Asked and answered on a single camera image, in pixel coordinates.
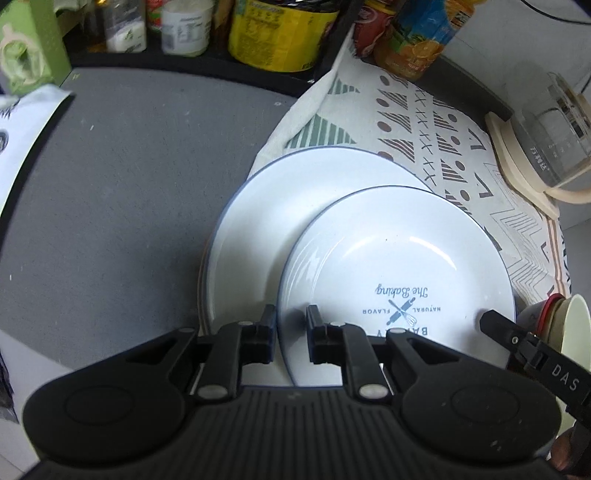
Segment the green box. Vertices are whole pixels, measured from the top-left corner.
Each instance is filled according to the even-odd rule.
[[[61,85],[72,67],[51,0],[12,0],[0,12],[0,85],[24,95],[45,83]]]

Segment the barcode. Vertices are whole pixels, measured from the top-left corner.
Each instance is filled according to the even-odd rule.
[[[169,50],[174,50],[174,35],[162,33],[162,46]]]

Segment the white jar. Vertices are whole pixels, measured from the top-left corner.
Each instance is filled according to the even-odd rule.
[[[161,10],[162,51],[196,57],[209,44],[212,0],[171,0]]]

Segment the plate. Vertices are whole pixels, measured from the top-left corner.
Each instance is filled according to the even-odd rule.
[[[299,386],[340,385],[340,368],[309,362],[304,312],[384,336],[412,329],[501,368],[509,353],[479,331],[483,312],[515,319],[509,275],[487,234],[434,193],[374,187],[338,200],[310,224],[284,269],[278,333]]]
[[[324,208],[378,185],[428,187],[376,154],[320,147],[286,155],[251,177],[222,213],[204,278],[206,316],[222,325],[256,321],[277,303],[281,272],[306,226]]]

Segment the gray table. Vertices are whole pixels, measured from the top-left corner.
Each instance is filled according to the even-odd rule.
[[[0,329],[79,368],[189,322],[204,242],[295,99],[178,73],[74,73],[0,252]]]

